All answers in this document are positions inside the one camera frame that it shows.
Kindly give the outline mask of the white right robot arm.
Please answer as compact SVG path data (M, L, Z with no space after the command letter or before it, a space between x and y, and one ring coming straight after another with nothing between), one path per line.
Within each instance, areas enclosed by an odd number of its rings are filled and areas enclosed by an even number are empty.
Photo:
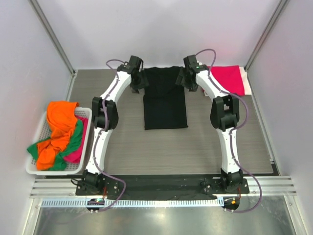
M195 92L201 87L210 97L212 106L211 125L217 130L221 151L221 182L223 192L233 193L243 183L243 171L236 164L238 161L236 127L240 120L239 99L224 89L213 77L210 67L200 64L195 55L183 59L176 84Z

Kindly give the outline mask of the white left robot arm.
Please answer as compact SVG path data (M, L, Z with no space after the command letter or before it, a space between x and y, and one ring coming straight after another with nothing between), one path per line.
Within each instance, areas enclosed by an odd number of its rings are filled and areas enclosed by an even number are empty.
M127 88L137 94L149 86L141 58L132 55L128 62L119 62L121 64L109 87L91 102L94 141L82 180L77 184L77 193L100 195L103 192L107 176L100 166L104 163L109 139L119 121L117 103Z

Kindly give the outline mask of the black t-shirt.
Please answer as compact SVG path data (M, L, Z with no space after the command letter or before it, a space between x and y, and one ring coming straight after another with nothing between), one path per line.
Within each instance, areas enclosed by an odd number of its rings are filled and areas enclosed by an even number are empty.
M185 90L176 84L180 67L144 70L149 86L143 96L144 129L187 128Z

